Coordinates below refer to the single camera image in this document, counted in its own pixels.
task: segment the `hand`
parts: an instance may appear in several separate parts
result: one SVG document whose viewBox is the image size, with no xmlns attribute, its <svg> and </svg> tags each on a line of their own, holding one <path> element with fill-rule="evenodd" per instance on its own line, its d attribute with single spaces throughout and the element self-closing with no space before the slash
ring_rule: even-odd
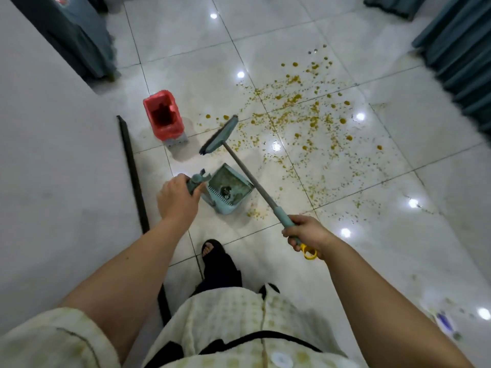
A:
<svg viewBox="0 0 491 368">
<path fill-rule="evenodd" d="M 189 194 L 186 182 L 189 179 L 185 174 L 179 174 L 163 184 L 157 193 L 157 206 L 163 220 L 173 220 L 186 231 L 193 223 L 198 213 L 198 202 L 201 197 L 204 183 L 199 185 L 193 195 Z"/>
<path fill-rule="evenodd" d="M 321 260 L 324 259 L 328 246 L 341 240 L 314 217 L 306 215 L 289 215 L 289 217 L 296 226 L 287 227 L 281 233 L 284 237 L 288 237 L 288 244 L 297 252 L 300 251 L 300 246 L 292 236 L 298 237 L 302 243 L 317 250 L 317 257 Z"/>
</svg>

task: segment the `white wall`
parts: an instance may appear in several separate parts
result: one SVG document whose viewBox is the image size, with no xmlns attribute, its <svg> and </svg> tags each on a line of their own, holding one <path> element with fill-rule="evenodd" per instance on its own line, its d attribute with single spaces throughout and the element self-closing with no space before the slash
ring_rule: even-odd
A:
<svg viewBox="0 0 491 368">
<path fill-rule="evenodd" d="M 0 47 L 3 334 L 141 229 L 115 114 L 10 0 L 0 0 Z"/>
</svg>

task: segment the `person's left hand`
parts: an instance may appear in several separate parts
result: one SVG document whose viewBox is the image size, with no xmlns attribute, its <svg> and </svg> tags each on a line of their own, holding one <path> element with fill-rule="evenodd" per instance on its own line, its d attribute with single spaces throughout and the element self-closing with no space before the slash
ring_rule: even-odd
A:
<svg viewBox="0 0 491 368">
<path fill-rule="evenodd" d="M 157 193 L 157 206 L 163 220 L 173 220 L 176 225 L 188 229 L 198 213 L 198 202 L 204 183 L 198 186 L 193 195 L 189 194 L 186 182 L 189 179 L 185 174 L 179 174 L 163 184 Z"/>
</svg>

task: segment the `shirt button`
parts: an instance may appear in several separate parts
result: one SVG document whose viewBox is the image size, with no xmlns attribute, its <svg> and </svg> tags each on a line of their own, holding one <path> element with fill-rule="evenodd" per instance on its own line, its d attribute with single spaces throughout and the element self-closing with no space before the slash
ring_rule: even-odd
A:
<svg viewBox="0 0 491 368">
<path fill-rule="evenodd" d="M 271 361 L 278 368 L 293 368 L 293 360 L 282 352 L 275 351 L 271 354 Z"/>
</svg>

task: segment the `person's left arm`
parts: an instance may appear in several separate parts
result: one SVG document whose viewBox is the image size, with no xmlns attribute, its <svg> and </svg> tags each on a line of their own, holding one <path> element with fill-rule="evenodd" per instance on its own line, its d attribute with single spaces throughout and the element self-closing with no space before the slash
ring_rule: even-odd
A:
<svg viewBox="0 0 491 368">
<path fill-rule="evenodd" d="M 198 212 L 201 188 L 193 196 L 180 174 L 157 194 L 160 223 L 109 260 L 62 301 L 92 319 L 125 361 L 157 299 L 179 239 Z"/>
</svg>

